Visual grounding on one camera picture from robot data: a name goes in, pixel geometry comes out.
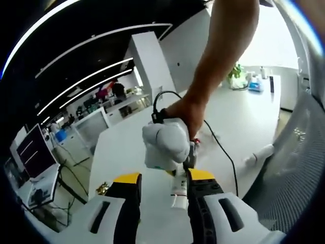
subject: small white object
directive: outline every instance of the small white object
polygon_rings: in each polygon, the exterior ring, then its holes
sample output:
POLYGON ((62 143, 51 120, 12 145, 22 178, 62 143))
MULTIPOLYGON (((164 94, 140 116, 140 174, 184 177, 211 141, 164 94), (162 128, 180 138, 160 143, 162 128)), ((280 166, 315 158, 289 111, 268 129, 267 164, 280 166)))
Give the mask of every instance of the small white object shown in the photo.
POLYGON ((262 75, 262 79, 268 78, 268 76, 266 75, 266 70, 263 66, 261 66, 261 75, 262 75))
POLYGON ((264 162, 266 158, 274 153, 274 146, 272 144, 266 145, 260 151, 253 153, 251 156, 244 159, 247 166, 254 166, 258 162, 264 162))
POLYGON ((187 209, 187 178, 182 166, 176 170, 176 175, 172 183, 171 196, 173 197, 172 208, 187 209))
POLYGON ((175 170, 189 155, 187 126, 179 118, 144 126, 142 138, 146 145, 145 164, 148 168, 175 170))

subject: potted plant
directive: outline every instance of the potted plant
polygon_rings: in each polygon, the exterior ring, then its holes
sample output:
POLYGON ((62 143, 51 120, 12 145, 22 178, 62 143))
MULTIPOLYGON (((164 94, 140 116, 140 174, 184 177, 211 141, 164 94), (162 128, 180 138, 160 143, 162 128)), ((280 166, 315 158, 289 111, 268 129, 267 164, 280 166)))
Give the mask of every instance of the potted plant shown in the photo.
POLYGON ((240 73, 241 72, 242 72, 242 68, 241 68, 240 64, 235 64, 235 66, 233 67, 233 69, 229 72, 229 74, 226 77, 226 83, 225 83, 225 85, 228 88, 231 88, 232 83, 233 83, 233 80, 240 78, 240 73))

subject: white table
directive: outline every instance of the white table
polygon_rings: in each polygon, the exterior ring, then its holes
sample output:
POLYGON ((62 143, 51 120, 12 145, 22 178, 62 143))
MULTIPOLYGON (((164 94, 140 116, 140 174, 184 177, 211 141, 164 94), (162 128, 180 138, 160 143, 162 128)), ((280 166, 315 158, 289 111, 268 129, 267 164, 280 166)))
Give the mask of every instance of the white table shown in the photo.
MULTIPOLYGON (((219 88, 207 105, 206 120, 234 160, 241 198, 262 167, 248 168, 243 159, 273 142, 280 111, 280 82, 280 77, 274 76, 274 94, 270 93, 268 80, 264 81, 265 90, 261 94, 219 88)), ((141 223, 137 239, 146 243, 191 243, 187 212, 170 209, 171 176, 164 171, 147 169, 144 164, 142 127, 151 120, 151 114, 152 107, 146 108, 101 133, 91 168, 89 198, 103 182, 111 182, 121 174, 141 172, 141 223)), ((234 193, 229 159, 217 145, 206 148, 199 155, 197 168, 212 172, 225 192, 234 193)))

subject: computer monitor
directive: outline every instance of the computer monitor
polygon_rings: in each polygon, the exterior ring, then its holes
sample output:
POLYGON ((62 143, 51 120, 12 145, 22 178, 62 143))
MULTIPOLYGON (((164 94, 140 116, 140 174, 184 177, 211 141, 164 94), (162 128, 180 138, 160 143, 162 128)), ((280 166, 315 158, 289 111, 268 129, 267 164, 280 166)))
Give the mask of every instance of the computer monitor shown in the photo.
POLYGON ((36 178, 57 164, 48 148, 39 124, 34 126, 17 148, 18 155, 31 178, 36 178))

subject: ceiling light strip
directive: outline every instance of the ceiling light strip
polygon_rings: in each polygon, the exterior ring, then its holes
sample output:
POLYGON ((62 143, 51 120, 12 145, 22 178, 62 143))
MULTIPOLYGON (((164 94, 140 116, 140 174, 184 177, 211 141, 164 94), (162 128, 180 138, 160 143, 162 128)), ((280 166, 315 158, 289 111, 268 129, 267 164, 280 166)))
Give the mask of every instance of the ceiling light strip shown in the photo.
POLYGON ((71 101, 73 101, 73 100, 75 100, 76 98, 78 98, 79 96, 81 96, 82 94, 85 94, 87 91, 89 91, 89 90, 95 88, 96 86, 98 86, 98 85, 100 85, 100 84, 102 84, 102 83, 105 83, 106 81, 108 81, 108 80, 110 80, 110 79, 113 79, 113 78, 115 78, 115 77, 117 77, 117 76, 120 76, 120 75, 123 75, 123 74, 125 74, 125 73, 127 73, 127 72, 130 72, 130 71, 132 71, 132 69, 129 69, 129 70, 123 71, 123 72, 121 72, 121 73, 119 73, 119 74, 117 74, 117 75, 113 75, 112 77, 109 77, 109 78, 107 78, 107 79, 105 79, 105 80, 103 80, 103 81, 101 81, 101 82, 99 82, 99 83, 97 83, 97 84, 95 84, 95 85, 93 85, 93 86, 87 88, 87 89, 84 90, 83 92, 79 93, 78 95, 76 95, 75 97, 71 98, 70 100, 68 100, 68 101, 67 101, 66 103, 64 103, 63 105, 61 105, 61 106, 60 106, 60 109, 63 108, 66 104, 70 103, 71 101))
POLYGON ((94 76, 94 75, 96 75, 96 74, 98 74, 98 73, 100 73, 100 72, 102 72, 102 71, 104 71, 104 70, 106 70, 106 69, 109 69, 109 68, 114 67, 114 66, 116 66, 116 65, 119 65, 119 64, 122 64, 122 63, 124 63, 124 62, 130 61, 130 60, 132 60, 132 59, 133 59, 133 58, 130 57, 130 58, 128 58, 128 59, 125 59, 125 60, 122 60, 122 61, 120 61, 120 62, 114 63, 114 64, 112 64, 112 65, 109 65, 109 66, 107 66, 107 67, 105 67, 105 68, 102 68, 101 70, 98 70, 98 71, 96 71, 96 72, 94 72, 94 73, 92 73, 92 74, 86 76, 85 78, 79 80, 78 82, 76 82, 75 84, 73 84, 72 86, 70 86, 69 88, 65 89, 65 90, 64 90, 63 92, 61 92, 59 95, 57 95, 57 96, 56 96, 56 97, 55 97, 51 102, 49 102, 47 105, 45 105, 45 107, 42 108, 40 112, 38 112, 37 116, 39 116, 41 113, 43 113, 44 110, 48 108, 48 106, 50 106, 52 103, 54 103, 54 102, 55 102, 59 97, 61 97, 64 93, 68 92, 68 91, 71 90, 73 87, 79 85, 81 82, 85 81, 86 79, 88 79, 88 78, 90 78, 90 77, 92 77, 92 76, 94 76))
POLYGON ((81 47, 81 46, 83 46, 83 45, 85 45, 85 44, 87 44, 89 42, 92 42, 92 41, 94 41, 94 40, 96 40, 98 38, 105 37, 105 36, 108 36, 110 34, 114 34, 114 33, 118 33, 118 32, 128 31, 130 29, 145 28, 145 27, 156 27, 156 26, 167 26, 167 29, 158 38, 158 40, 160 40, 163 37, 163 35, 173 26, 173 24, 170 24, 170 23, 140 24, 140 25, 128 26, 128 27, 124 27, 124 28, 120 28, 120 29, 111 30, 110 32, 105 32, 105 33, 100 34, 98 36, 92 37, 92 38, 90 38, 90 39, 88 39, 86 41, 83 41, 83 42, 77 44, 76 46, 68 49, 67 51, 65 51, 64 53, 62 53, 58 57, 56 57, 48 65, 46 65, 44 68, 42 68, 41 71, 35 76, 35 78, 38 78, 48 67, 50 67, 52 64, 54 64, 56 61, 58 61, 63 56, 67 55, 69 52, 71 52, 71 51, 77 49, 78 47, 81 47))
POLYGON ((43 122, 41 123, 41 125, 44 124, 49 118, 50 118, 50 116, 48 116, 45 120, 43 120, 43 122))
POLYGON ((52 9, 51 11, 49 11, 47 14, 45 14, 44 16, 42 16, 42 18, 40 18, 38 21, 36 21, 35 24, 33 24, 31 26, 31 28, 29 28, 25 34, 19 39, 19 41, 17 42, 17 44, 15 45, 14 49, 11 51, 5 66, 3 68, 2 74, 1 74, 1 78, 3 77, 9 63, 11 62, 12 58, 14 57, 14 55, 16 54, 16 52, 18 51, 18 49, 22 46, 22 44, 27 40, 27 38, 38 28, 40 27, 46 20, 48 20, 49 18, 51 18, 53 15, 55 15, 56 13, 58 13, 59 11, 61 11, 62 9, 68 7, 71 4, 74 4, 76 2, 78 2, 80 0, 67 0, 64 3, 58 5, 57 7, 55 7, 54 9, 52 9))

